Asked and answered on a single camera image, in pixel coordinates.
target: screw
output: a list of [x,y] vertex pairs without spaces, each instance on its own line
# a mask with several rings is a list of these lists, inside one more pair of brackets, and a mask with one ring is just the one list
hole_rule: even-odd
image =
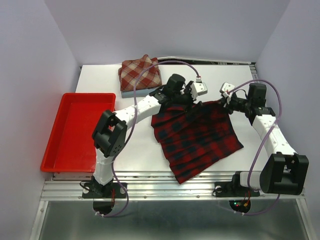
[[120,188],[120,193],[125,194],[125,190],[123,188]]

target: metal frame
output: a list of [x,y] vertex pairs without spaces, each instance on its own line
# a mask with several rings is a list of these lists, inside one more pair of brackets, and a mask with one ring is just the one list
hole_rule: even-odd
[[40,238],[41,229],[44,224],[46,212],[48,208],[48,201],[40,201],[36,211],[33,227],[30,235],[30,240],[38,240]]
[[[128,184],[127,190],[132,201],[216,201],[219,197],[212,196],[215,189],[214,182],[230,181],[234,172],[203,172],[193,179],[178,184],[171,172],[118,172],[121,182]],[[83,189],[80,181],[46,181],[43,186],[41,201],[92,201],[82,199]],[[255,199],[276,199],[276,194],[264,194]],[[303,199],[301,195],[283,195],[282,199]],[[223,198],[224,200],[242,199],[241,197]],[[107,198],[95,201],[109,201]]]
[[299,208],[299,211],[301,214],[301,218],[303,221],[303,225],[305,227],[306,234],[308,235],[308,239],[317,240],[318,238],[317,238],[316,232],[315,232],[313,225],[312,225],[312,222],[311,222],[306,199],[299,198],[296,200],[296,203],[298,205],[298,208]]

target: white cable clip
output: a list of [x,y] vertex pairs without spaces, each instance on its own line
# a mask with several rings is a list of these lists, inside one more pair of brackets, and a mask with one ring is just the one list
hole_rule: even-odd
[[197,77],[195,78],[195,82],[196,82],[196,83],[202,83],[201,76],[197,76]]

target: black bracket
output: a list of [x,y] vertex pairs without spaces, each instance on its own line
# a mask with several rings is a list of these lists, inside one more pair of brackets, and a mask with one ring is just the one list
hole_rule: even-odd
[[102,186],[93,177],[91,181],[83,184],[82,198],[83,199],[111,199],[114,190],[115,199],[125,199],[126,194],[121,190],[122,188],[117,182],[110,181],[108,184]]
[[236,172],[232,176],[231,181],[217,181],[214,183],[215,190],[212,195],[217,198],[232,198],[232,197],[248,197],[248,192],[250,191],[251,197],[259,197],[260,193],[258,191],[253,191],[248,187],[240,185],[240,172]]

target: red plaid fabric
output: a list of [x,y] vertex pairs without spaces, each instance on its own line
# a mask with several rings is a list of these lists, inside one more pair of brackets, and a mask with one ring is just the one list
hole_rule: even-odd
[[[140,59],[123,61],[122,67],[118,70],[121,92],[133,91],[135,80],[139,74],[144,69],[157,63],[158,59],[156,57],[150,59],[147,54]],[[150,89],[161,85],[159,66],[154,66],[142,75],[136,89]]]
[[191,115],[181,106],[170,107],[152,116],[151,126],[180,184],[244,147],[217,101],[203,103]]

